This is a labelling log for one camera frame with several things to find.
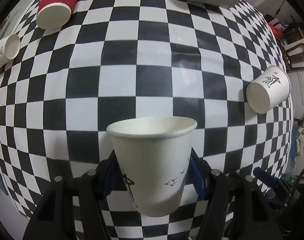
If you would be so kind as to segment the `orange plastic bag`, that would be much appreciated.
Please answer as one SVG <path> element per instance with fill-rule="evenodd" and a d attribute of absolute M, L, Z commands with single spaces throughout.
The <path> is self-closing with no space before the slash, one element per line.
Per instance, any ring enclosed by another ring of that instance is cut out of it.
<path fill-rule="evenodd" d="M 268 23 L 274 37 L 276 40 L 280 40 L 283 37 L 283 31 L 284 27 L 281 24 L 273 25 L 271 23 Z"/>

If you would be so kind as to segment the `white calligraphy cup left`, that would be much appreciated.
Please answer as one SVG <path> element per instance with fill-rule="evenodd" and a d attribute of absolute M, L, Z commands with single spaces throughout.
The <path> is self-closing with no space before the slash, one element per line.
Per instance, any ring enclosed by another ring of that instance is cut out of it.
<path fill-rule="evenodd" d="M 12 34 L 0 40 L 0 68 L 13 60 L 20 50 L 20 38 Z"/>

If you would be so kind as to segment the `red ripple paper cup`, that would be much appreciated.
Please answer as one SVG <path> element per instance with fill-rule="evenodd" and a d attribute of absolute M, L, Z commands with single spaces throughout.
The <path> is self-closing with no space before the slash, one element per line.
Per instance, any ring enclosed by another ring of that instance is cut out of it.
<path fill-rule="evenodd" d="M 36 23 L 44 30 L 62 27 L 70 19 L 77 0 L 40 0 Z"/>

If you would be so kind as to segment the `checkered tablecloth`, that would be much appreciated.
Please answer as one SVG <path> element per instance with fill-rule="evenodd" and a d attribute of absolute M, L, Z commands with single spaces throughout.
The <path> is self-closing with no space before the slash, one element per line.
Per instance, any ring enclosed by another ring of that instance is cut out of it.
<path fill-rule="evenodd" d="M 0 70 L 0 219 L 14 239 L 56 176 L 79 177 L 109 156 L 106 129 L 120 120 L 186 116 L 211 167 L 284 174 L 292 102 L 259 115 L 245 96 L 267 67 L 283 67 L 251 4 L 78 0 L 67 24 L 47 31 L 36 23 L 39 1 L 14 28 L 21 47 Z"/>

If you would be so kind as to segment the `white calligraphy cup right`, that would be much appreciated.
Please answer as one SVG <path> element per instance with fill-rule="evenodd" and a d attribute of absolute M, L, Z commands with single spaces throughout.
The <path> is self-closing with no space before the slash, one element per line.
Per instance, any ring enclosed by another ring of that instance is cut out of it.
<path fill-rule="evenodd" d="M 247 102 L 258 114 L 267 113 L 289 95 L 290 79 L 286 72 L 277 66 L 269 66 L 246 89 Z"/>

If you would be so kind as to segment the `white calligraphy cup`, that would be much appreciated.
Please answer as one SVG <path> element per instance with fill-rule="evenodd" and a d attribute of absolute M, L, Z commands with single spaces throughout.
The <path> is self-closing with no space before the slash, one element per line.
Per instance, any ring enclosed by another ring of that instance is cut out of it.
<path fill-rule="evenodd" d="M 247 102 L 258 114 L 267 113 L 289 95 L 290 79 L 286 72 L 277 66 L 269 66 L 246 89 Z"/>
<path fill-rule="evenodd" d="M 20 50 L 20 38 L 12 34 L 0 40 L 0 68 L 13 60 Z"/>

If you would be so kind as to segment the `white bird paper cup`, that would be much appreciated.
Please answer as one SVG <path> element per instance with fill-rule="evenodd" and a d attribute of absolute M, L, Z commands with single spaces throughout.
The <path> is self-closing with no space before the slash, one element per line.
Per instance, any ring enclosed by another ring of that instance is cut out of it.
<path fill-rule="evenodd" d="M 180 205 L 197 121 L 171 116 L 118 121 L 107 127 L 135 209 L 163 217 Z"/>

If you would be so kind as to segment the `wooden chair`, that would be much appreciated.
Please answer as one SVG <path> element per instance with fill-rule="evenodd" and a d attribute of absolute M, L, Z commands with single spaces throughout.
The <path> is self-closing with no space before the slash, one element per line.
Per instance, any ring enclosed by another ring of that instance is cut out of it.
<path fill-rule="evenodd" d="M 288 72 L 304 71 L 304 43 L 299 43 L 283 52 Z"/>

